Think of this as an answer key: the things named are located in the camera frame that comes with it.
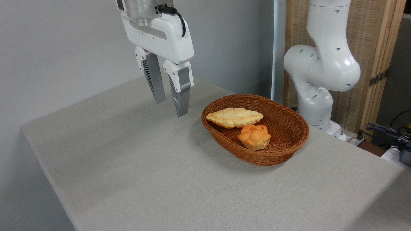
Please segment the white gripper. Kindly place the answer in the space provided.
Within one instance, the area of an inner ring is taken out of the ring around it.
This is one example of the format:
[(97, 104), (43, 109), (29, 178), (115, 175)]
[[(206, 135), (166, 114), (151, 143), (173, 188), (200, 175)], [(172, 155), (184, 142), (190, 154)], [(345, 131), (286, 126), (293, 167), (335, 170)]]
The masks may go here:
[(172, 0), (118, 0), (121, 19), (132, 44), (139, 70), (145, 74), (156, 103), (166, 100), (158, 56), (168, 74), (177, 117), (188, 113), (193, 44), (189, 27)]

